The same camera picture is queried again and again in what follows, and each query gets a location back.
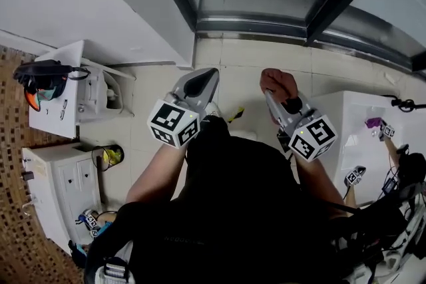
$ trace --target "black bag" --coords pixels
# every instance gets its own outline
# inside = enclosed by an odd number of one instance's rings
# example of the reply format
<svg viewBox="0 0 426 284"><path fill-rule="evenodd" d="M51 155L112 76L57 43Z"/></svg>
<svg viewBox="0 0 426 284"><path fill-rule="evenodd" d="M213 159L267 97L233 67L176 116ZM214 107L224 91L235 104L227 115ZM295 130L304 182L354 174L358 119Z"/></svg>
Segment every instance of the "black bag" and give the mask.
<svg viewBox="0 0 426 284"><path fill-rule="evenodd" d="M69 77L73 71L82 71L86 75ZM40 101L60 97L64 92L67 80L83 80L90 71L81 67L62 65L60 61L47 59L45 61L23 63L13 73L13 79L24 87L25 99L31 108L40 111Z"/></svg>

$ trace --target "white sneaker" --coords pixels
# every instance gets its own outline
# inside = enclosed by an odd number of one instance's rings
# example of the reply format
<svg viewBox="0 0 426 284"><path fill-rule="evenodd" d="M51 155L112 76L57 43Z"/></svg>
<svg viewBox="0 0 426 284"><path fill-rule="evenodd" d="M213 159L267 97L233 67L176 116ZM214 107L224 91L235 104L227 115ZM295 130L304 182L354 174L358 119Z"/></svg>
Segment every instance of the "white sneaker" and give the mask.
<svg viewBox="0 0 426 284"><path fill-rule="evenodd" d="M220 112L215 102L210 102L209 104L207 104L205 111L206 111L206 115L222 117L222 113Z"/></svg>

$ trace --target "purple object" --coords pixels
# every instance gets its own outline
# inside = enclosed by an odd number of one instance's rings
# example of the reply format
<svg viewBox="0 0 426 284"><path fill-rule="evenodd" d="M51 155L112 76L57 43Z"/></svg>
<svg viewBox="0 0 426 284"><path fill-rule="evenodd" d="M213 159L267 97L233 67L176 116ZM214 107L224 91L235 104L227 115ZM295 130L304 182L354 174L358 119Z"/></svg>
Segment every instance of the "purple object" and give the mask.
<svg viewBox="0 0 426 284"><path fill-rule="evenodd" d="M381 117L375 117L375 118L369 118L365 121L365 124L367 125L367 128L374 128L374 127L380 127L381 126L382 119Z"/></svg>

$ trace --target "tiled floor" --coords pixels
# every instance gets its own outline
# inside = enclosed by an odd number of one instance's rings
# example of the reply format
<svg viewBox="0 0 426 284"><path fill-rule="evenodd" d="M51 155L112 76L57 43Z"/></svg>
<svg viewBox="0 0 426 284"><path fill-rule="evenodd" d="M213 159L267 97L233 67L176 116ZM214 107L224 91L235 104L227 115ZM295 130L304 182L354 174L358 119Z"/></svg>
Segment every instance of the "tiled floor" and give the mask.
<svg viewBox="0 0 426 284"><path fill-rule="evenodd" d="M404 99L426 102L426 83L420 80L347 55L295 45L205 39L199 41L196 55L196 68L203 67L220 69L215 101L225 118L231 117L239 106L246 109L243 117L231 123L230 129L254 131L258 140L276 148L280 148L276 140L277 129L271 123L264 95L258 86L260 73L266 67L292 73L299 90L306 96L352 90L397 94ZM123 89L124 101L134 112L134 118L116 118L81 127L82 140L92 144L116 142L124 148L124 161L101 174L110 207L123 203L128 189L160 146L151 137L146 125L153 104L188 72L173 66L130 67L125 71L137 77L136 81L117 78ZM184 175L185 171L181 173L177 192L184 184Z"/></svg>

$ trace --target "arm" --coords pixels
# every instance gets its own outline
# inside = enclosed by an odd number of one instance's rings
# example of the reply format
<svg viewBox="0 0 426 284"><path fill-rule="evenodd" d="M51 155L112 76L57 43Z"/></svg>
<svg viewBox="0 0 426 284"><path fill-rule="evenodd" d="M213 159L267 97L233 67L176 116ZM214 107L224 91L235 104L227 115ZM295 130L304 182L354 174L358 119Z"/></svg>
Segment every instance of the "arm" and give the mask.
<svg viewBox="0 0 426 284"><path fill-rule="evenodd" d="M186 147L163 144L127 193L129 202L167 202L173 196L184 163Z"/></svg>
<svg viewBox="0 0 426 284"><path fill-rule="evenodd" d="M393 161L393 164L395 165L395 168L399 168L399 155L397 154L397 148L393 144L392 140L388 138L387 136L384 136L385 144L387 151L389 152L389 155L391 156L391 159Z"/></svg>
<svg viewBox="0 0 426 284"><path fill-rule="evenodd" d="M306 162L298 155L294 154L294 156L296 158L300 183L311 196L327 202L345 205L340 193L333 185L333 182L331 182L319 160ZM346 212L337 208L328 207L327 211L330 219L346 216Z"/></svg>

